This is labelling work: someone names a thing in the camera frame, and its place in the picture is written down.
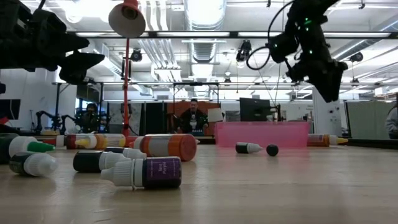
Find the purple label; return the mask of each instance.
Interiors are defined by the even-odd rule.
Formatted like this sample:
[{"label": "purple label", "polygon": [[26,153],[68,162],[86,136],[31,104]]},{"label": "purple label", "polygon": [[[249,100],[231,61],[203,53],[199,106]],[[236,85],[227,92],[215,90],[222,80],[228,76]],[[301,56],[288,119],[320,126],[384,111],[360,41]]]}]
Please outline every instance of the purple label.
[{"label": "purple label", "polygon": [[147,180],[180,179],[181,160],[173,157],[147,159]]}]

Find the computer monitor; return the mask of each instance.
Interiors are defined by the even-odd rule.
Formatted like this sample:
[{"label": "computer monitor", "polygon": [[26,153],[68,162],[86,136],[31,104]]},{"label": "computer monitor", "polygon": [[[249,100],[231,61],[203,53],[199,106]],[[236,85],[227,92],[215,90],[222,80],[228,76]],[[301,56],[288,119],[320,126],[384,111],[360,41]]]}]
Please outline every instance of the computer monitor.
[{"label": "computer monitor", "polygon": [[269,100],[240,98],[241,121],[267,121],[272,115]]}]

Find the desk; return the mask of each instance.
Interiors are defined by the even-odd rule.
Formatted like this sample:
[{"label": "desk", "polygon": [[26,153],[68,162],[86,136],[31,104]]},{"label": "desk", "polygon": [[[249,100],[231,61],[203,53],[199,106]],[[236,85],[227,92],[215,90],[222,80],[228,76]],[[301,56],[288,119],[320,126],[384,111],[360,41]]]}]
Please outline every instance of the desk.
[{"label": "desk", "polygon": [[0,223],[396,223],[398,152],[280,150],[277,157],[199,146],[178,190],[115,187],[77,174],[75,151],[57,151],[50,178],[0,166]]}]

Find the wooden table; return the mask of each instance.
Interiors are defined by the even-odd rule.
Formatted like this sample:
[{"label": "wooden table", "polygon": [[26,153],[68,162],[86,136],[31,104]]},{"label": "wooden table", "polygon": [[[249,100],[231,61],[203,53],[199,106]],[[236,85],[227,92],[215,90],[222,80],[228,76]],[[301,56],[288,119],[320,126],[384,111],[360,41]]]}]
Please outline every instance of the wooden table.
[{"label": "wooden table", "polygon": [[398,151],[342,147],[237,155],[200,146],[177,190],[115,187],[52,153],[49,178],[0,167],[0,223],[397,223]]}]

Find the pink plastic bin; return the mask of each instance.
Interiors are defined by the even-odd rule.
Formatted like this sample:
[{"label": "pink plastic bin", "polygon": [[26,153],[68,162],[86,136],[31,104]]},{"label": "pink plastic bin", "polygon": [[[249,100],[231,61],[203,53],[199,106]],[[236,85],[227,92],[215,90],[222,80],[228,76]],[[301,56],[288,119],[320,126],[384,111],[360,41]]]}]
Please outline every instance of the pink plastic bin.
[{"label": "pink plastic bin", "polygon": [[218,122],[215,127],[219,147],[235,147],[237,142],[250,142],[267,147],[303,148],[307,146],[307,122]]}]

